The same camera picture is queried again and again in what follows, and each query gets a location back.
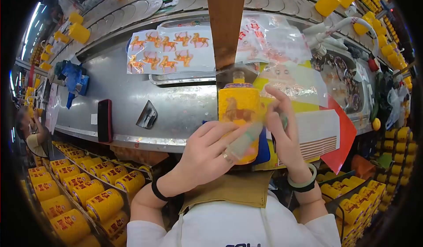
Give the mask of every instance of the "red phone case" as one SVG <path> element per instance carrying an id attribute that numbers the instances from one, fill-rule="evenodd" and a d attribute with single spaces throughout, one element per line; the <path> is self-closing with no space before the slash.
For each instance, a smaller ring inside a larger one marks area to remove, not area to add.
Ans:
<path id="1" fill-rule="evenodd" d="M 111 143 L 113 141 L 112 139 L 112 101 L 110 99 L 105 99 L 102 101 L 99 101 L 98 104 L 101 102 L 108 102 L 108 141 L 107 142 L 101 142 L 98 143 Z"/>

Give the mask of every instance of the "clear plastic bag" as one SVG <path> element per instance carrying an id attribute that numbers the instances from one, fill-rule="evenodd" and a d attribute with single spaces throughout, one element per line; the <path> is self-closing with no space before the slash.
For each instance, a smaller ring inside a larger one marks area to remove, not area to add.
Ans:
<path id="1" fill-rule="evenodd" d="M 388 93 L 387 101 L 392 107 L 391 114 L 386 121 L 385 128 L 389 129 L 398 119 L 401 112 L 401 103 L 398 94 L 394 88 Z"/>

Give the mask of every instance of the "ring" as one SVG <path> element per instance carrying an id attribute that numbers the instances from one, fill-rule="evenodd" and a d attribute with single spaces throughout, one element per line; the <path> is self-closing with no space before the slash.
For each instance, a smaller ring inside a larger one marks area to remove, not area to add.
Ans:
<path id="1" fill-rule="evenodd" d="M 222 154 L 223 155 L 223 157 L 225 158 L 225 160 L 228 162 L 228 163 L 230 163 L 230 164 L 232 164 L 234 161 L 229 157 L 229 154 L 227 154 L 226 152 L 225 153 L 223 153 Z"/>

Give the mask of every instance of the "wristband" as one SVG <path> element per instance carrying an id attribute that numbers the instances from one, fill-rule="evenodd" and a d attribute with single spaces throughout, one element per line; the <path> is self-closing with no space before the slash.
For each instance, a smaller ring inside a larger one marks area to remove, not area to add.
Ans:
<path id="1" fill-rule="evenodd" d="M 165 197 L 164 195 L 160 193 L 160 191 L 157 189 L 157 180 L 158 178 L 154 179 L 153 182 L 151 182 L 151 189 L 153 190 L 154 195 L 158 199 L 168 202 L 169 200 L 171 200 L 171 197 Z"/>
<path id="2" fill-rule="evenodd" d="M 313 175 L 311 176 L 311 179 L 308 180 L 307 182 L 302 183 L 302 184 L 297 184 L 288 176 L 288 184 L 292 188 L 293 191 L 297 191 L 297 192 L 302 193 L 302 192 L 310 191 L 314 188 L 314 181 L 315 181 L 316 176 L 317 176 L 317 169 L 312 164 L 307 164 L 307 166 L 308 166 L 308 168 L 310 168 L 313 171 Z"/>

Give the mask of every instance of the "hand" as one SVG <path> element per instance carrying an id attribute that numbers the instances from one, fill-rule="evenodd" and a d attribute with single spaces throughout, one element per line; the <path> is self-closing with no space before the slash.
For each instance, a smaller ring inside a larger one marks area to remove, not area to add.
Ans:
<path id="1" fill-rule="evenodd" d="M 276 140 L 276 154 L 279 161 L 286 165 L 288 170 L 289 168 L 303 165 L 304 160 L 299 149 L 297 121 L 291 100 L 286 94 L 273 86 L 267 85 L 265 90 L 276 98 L 275 101 L 267 106 L 266 126 Z M 284 112 L 288 117 L 286 131 L 283 130 L 277 111 Z"/>
<path id="2" fill-rule="evenodd" d="M 209 121 L 199 127 L 187 140 L 180 162 L 169 172 L 178 194 L 222 176 L 236 163 L 227 161 L 222 153 L 226 146 L 241 136 L 250 124 L 239 127 L 233 122 Z"/>
<path id="3" fill-rule="evenodd" d="M 34 116 L 34 120 L 38 120 L 38 110 L 36 108 L 33 109 L 33 116 Z"/>

